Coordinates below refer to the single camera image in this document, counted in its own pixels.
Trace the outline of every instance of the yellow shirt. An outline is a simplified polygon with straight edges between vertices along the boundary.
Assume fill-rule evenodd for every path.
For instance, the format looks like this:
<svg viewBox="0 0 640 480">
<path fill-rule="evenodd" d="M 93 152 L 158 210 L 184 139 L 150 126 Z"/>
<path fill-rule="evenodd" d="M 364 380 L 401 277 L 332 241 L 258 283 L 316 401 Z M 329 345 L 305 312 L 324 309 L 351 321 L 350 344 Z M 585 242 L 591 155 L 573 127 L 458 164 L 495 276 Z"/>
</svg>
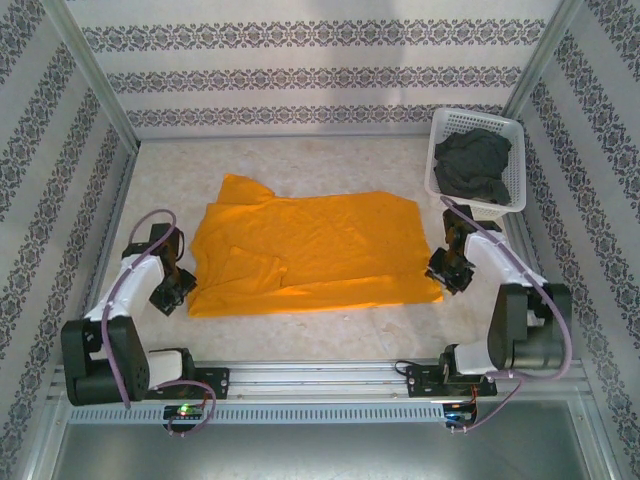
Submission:
<svg viewBox="0 0 640 480">
<path fill-rule="evenodd" d="M 226 175 L 191 244 L 189 315 L 305 312 L 442 300 L 415 202 L 385 192 L 279 198 Z"/>
</svg>

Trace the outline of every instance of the white laundry basket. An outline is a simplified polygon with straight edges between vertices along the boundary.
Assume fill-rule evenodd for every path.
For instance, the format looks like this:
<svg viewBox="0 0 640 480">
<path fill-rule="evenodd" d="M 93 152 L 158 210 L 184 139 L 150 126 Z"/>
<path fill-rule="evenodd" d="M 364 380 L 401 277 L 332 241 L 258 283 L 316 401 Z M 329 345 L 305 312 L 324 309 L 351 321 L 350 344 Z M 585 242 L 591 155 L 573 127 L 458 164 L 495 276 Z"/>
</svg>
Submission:
<svg viewBox="0 0 640 480">
<path fill-rule="evenodd" d="M 474 218 L 495 220 L 505 213 L 521 211 L 527 203 L 524 131 L 522 125 L 515 120 L 459 108 L 438 108 L 433 115 L 431 124 L 424 188 L 435 197 L 442 195 L 436 174 L 433 171 L 438 162 L 434 157 L 436 144 L 442 143 L 452 133 L 466 133 L 478 127 L 502 135 L 511 142 L 509 164 L 502 172 L 502 181 L 509 190 L 511 203 L 497 205 L 467 198 L 453 196 L 450 198 L 461 205 L 471 206 Z"/>
</svg>

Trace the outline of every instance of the white floor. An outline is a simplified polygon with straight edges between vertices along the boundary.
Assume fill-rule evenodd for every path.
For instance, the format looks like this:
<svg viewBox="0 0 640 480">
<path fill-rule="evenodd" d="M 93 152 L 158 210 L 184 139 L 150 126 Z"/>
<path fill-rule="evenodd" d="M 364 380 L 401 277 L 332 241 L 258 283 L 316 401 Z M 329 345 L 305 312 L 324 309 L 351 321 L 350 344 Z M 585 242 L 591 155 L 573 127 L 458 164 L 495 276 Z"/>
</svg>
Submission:
<svg viewBox="0 0 640 480">
<path fill-rule="evenodd" d="M 129 232 L 141 216 L 155 208 L 173 210 L 189 243 L 225 173 L 249 176 L 279 196 L 384 190 L 412 199 L 420 205 L 434 251 L 444 245 L 444 208 L 423 187 L 427 146 L 426 137 L 145 142 L 103 290 L 115 278 Z M 143 227 L 136 240 L 147 235 Z M 180 266 L 194 271 L 188 250 Z M 466 292 L 445 294 L 439 304 L 211 320 L 190 319 L 186 305 L 170 317 L 149 305 L 135 322 L 146 348 L 188 347 L 196 360 L 435 358 L 450 343 L 485 336 L 497 290 L 476 273 Z"/>
</svg>

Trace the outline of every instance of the wire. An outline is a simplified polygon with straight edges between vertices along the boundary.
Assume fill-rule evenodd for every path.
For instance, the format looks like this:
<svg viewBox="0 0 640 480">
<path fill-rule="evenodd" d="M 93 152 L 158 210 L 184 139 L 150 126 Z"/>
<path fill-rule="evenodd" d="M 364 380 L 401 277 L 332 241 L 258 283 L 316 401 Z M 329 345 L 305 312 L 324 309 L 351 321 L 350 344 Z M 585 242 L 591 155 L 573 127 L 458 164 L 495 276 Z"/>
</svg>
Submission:
<svg viewBox="0 0 640 480">
<path fill-rule="evenodd" d="M 178 230 L 178 232 L 180 232 L 180 245 L 182 248 L 180 249 L 180 255 L 176 257 L 176 262 L 179 262 L 184 255 L 184 232 L 182 230 Z"/>
<path fill-rule="evenodd" d="M 464 429 L 452 428 L 452 431 L 455 431 L 455 432 L 464 431 L 465 433 L 467 433 L 475 428 L 480 427 L 481 425 L 489 421 L 500 410 L 502 410 L 504 406 L 507 403 L 509 403 L 511 398 L 513 398 L 513 396 L 520 391 L 520 388 L 522 388 L 522 385 L 524 384 L 525 381 L 548 381 L 548 380 L 558 380 L 559 378 L 562 378 L 569 371 L 569 368 L 571 367 L 571 359 L 573 358 L 573 346 L 571 344 L 571 334 L 569 333 L 569 327 L 567 326 L 567 322 L 565 321 L 564 317 L 560 313 L 558 306 L 554 303 L 554 301 L 551 299 L 549 294 L 544 290 L 544 288 L 542 288 L 542 285 L 536 282 L 535 279 L 527 272 L 527 268 L 522 264 L 522 262 L 511 252 L 511 250 L 507 248 L 507 246 L 502 241 L 498 240 L 489 231 L 483 228 L 478 222 L 476 222 L 475 220 L 470 218 L 468 215 L 465 215 L 462 211 L 460 211 L 457 208 L 458 204 L 456 204 L 453 200 L 445 196 L 441 196 L 440 200 L 453 213 L 455 213 L 457 216 L 459 216 L 460 218 L 468 222 L 470 225 L 472 225 L 474 228 L 476 228 L 476 230 L 478 230 L 478 232 L 480 232 L 481 235 L 483 235 L 485 238 L 491 241 L 491 243 L 493 243 L 502 253 L 505 254 L 505 256 L 508 258 L 509 262 L 513 265 L 513 267 L 531 284 L 531 286 L 535 289 L 535 291 L 538 292 L 540 297 L 542 297 L 542 300 L 544 301 L 544 303 L 549 307 L 549 309 L 553 313 L 553 316 L 558 321 L 558 325 L 560 326 L 560 331 L 562 332 L 562 339 L 564 342 L 564 358 L 562 359 L 562 364 L 560 365 L 560 368 L 558 369 L 558 371 L 552 375 L 546 375 L 546 376 L 529 375 L 527 373 L 519 372 L 516 370 L 506 370 L 506 371 L 497 371 L 497 372 L 487 373 L 486 375 L 487 378 L 494 378 L 494 379 L 516 378 L 518 379 L 518 385 L 516 386 L 516 388 L 513 389 L 513 391 L 511 391 L 509 395 L 505 397 L 505 399 L 494 410 L 492 410 L 489 414 L 483 417 L 482 420 L 480 420 L 479 422 L 475 423 L 470 427 L 466 427 Z"/>
<path fill-rule="evenodd" d="M 204 401 L 199 405 L 203 410 L 204 410 L 204 407 L 207 404 L 207 393 L 209 393 L 209 395 L 211 395 L 211 409 L 209 410 L 209 413 L 207 413 L 207 416 L 200 423 L 198 423 L 195 427 L 193 427 L 191 430 L 187 430 L 186 432 L 176 432 L 171 427 L 173 425 L 173 421 L 176 418 L 179 418 L 179 417 L 174 415 L 173 417 L 171 417 L 169 419 L 169 423 L 167 424 L 167 430 L 169 431 L 169 435 L 173 436 L 175 433 L 177 433 L 180 436 L 180 438 L 184 438 L 187 435 L 193 435 L 194 433 L 198 432 L 199 430 L 204 428 L 204 426 L 207 423 L 209 423 L 211 421 L 211 419 L 213 418 L 213 414 L 216 411 L 217 401 L 216 401 L 216 392 L 213 390 L 211 385 L 208 385 L 208 384 L 203 383 L 203 382 L 197 382 L 195 380 L 173 380 L 173 381 L 170 381 L 170 382 L 164 382 L 164 383 L 161 383 L 160 385 L 157 385 L 156 387 L 154 387 L 154 390 L 157 390 L 157 389 L 160 389 L 160 388 L 166 388 L 166 387 L 175 387 L 175 386 L 179 386 L 179 385 L 192 385 L 194 387 L 200 387 L 200 388 L 205 390 Z"/>
<path fill-rule="evenodd" d="M 400 371 L 400 369 L 398 369 L 398 364 L 399 363 L 406 363 L 407 365 L 411 365 L 412 367 L 420 367 L 421 365 L 415 362 L 410 362 L 409 360 L 398 360 L 396 363 L 394 363 L 393 365 L 393 369 L 399 373 L 400 375 L 402 375 L 403 377 L 407 376 L 407 372 L 406 372 L 406 367 L 405 367 L 405 371 L 402 372 Z"/>
<path fill-rule="evenodd" d="M 473 412 L 471 412 L 471 415 L 476 415 L 478 413 L 478 387 L 471 385 L 471 392 L 473 393 L 473 399 L 471 400 Z"/>
</svg>

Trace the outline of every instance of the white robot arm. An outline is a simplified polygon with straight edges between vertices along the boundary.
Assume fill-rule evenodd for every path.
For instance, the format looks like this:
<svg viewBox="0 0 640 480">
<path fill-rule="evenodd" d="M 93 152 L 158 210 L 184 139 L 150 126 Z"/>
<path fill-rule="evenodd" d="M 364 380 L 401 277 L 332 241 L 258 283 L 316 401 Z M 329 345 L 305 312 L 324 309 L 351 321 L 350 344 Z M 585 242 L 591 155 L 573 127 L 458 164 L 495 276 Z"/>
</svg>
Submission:
<svg viewBox="0 0 640 480">
<path fill-rule="evenodd" d="M 456 208 L 473 219 L 468 206 Z M 433 254 L 427 275 L 452 294 L 467 288 L 476 268 L 500 285 L 488 337 L 468 345 L 450 345 L 444 358 L 441 356 L 449 376 L 558 368 L 564 359 L 563 336 L 550 308 L 528 278 L 542 285 L 567 321 L 571 318 L 568 288 L 550 284 L 526 266 L 508 247 L 494 222 L 477 222 L 490 230 L 493 239 L 489 239 L 451 210 L 444 212 L 443 219 L 449 249 L 439 248 Z M 510 255 L 503 251 L 505 247 Z M 514 258 L 520 269 L 514 266 Z"/>
<path fill-rule="evenodd" d="M 184 378 L 186 370 L 191 368 L 191 356 L 186 349 L 145 352 L 133 323 L 148 302 L 169 315 L 195 287 L 193 275 L 176 266 L 180 230 L 174 229 L 117 285 L 118 279 L 169 228 L 169 224 L 154 224 L 148 242 L 130 244 L 122 254 L 117 279 L 102 300 L 81 320 L 67 322 L 62 328 L 67 394 L 74 405 L 120 401 L 108 361 L 100 358 L 103 350 L 100 322 L 114 288 L 117 292 L 110 304 L 107 328 L 129 398 L 141 400 L 155 386 Z"/>
</svg>

